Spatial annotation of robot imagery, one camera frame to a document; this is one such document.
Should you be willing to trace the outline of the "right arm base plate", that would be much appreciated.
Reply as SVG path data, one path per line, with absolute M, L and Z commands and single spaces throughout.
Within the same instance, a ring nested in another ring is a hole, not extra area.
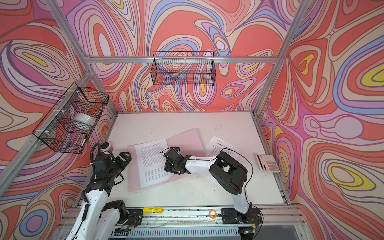
M 260 225 L 264 217 L 259 208 L 250 206 L 246 214 L 241 214 L 234 208 L 222 208 L 221 218 L 223 224 L 253 224 Z

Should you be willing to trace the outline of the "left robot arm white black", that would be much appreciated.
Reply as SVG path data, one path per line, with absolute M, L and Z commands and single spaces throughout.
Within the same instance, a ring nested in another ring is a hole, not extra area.
M 67 240 L 108 240 L 115 225 L 124 224 L 129 212 L 124 201 L 109 201 L 112 188 L 123 182 L 129 152 L 113 155 L 109 142 L 96 143 L 90 154 L 92 175 L 82 191 L 83 204 Z

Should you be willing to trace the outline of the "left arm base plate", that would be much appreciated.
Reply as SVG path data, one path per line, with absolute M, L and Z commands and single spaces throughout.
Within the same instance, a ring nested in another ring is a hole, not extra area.
M 143 210 L 142 209 L 130 209 L 128 210 L 128 218 L 126 224 L 128 226 L 137 227 L 142 224 Z

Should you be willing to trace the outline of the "pink folder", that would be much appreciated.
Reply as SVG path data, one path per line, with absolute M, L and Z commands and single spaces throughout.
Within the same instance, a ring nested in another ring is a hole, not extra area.
M 128 191 L 174 182 L 185 177 L 183 167 L 188 157 L 205 157 L 202 141 L 196 129 L 169 139 L 160 139 L 128 147 L 132 160 L 128 166 Z

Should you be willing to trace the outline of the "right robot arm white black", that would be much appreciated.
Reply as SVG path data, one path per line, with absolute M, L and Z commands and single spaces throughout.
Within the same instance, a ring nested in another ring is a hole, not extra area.
M 165 172 L 182 176 L 184 174 L 208 174 L 226 192 L 232 195 L 233 207 L 221 209 L 220 214 L 223 224 L 253 224 L 259 226 L 264 221 L 264 216 L 259 208 L 248 201 L 246 187 L 248 179 L 247 168 L 233 158 L 224 148 L 213 157 L 182 156 L 180 148 L 170 147 L 163 151 L 166 159 Z

